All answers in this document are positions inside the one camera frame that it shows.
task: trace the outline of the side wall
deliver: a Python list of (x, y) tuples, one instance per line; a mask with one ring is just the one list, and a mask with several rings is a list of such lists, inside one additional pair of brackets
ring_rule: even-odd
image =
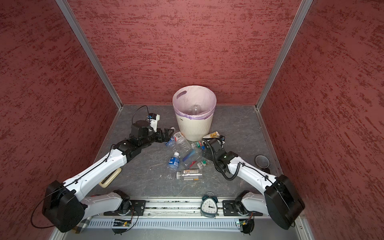
[(384, 239), (383, 10), (315, 0), (262, 106), (316, 240)]
[(124, 104), (202, 85), (254, 104), (301, 0), (68, 0)]
[[(0, 239), (47, 239), (33, 208), (94, 161), (117, 108), (55, 1), (2, 1), (0, 15)], [(41, 206), (35, 224), (50, 225)]]

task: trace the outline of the trash can handle hole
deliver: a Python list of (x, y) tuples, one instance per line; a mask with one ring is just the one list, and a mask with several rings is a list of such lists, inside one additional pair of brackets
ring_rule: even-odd
[(176, 99), (179, 99), (179, 97), (183, 96), (184, 94), (186, 94), (187, 91), (182, 91), (181, 93), (179, 93), (176, 97)]

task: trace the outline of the white trash can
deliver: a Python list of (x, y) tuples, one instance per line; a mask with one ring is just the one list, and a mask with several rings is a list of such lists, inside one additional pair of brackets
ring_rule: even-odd
[(202, 86), (179, 89), (172, 99), (181, 133), (189, 141), (198, 141), (209, 133), (216, 107), (216, 96)]

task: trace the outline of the green alarm clock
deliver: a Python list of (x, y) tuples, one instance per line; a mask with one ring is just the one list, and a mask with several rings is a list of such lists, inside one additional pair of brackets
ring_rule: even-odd
[(213, 196), (208, 196), (207, 194), (204, 195), (204, 197), (202, 198), (203, 201), (201, 202), (200, 213), (202, 216), (213, 218), (217, 216), (218, 200), (213, 193), (212, 193)]

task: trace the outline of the beige brush handle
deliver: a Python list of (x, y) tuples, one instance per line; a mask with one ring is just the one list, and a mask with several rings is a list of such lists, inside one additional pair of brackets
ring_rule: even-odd
[(121, 172), (121, 168), (119, 167), (118, 169), (116, 169), (112, 175), (107, 179), (107, 181), (105, 181), (104, 183), (102, 183), (103, 181), (99, 182), (99, 185), (102, 187), (102, 188), (106, 188), (108, 187), (108, 185), (115, 179), (115, 177), (117, 177), (119, 175), (119, 173)]

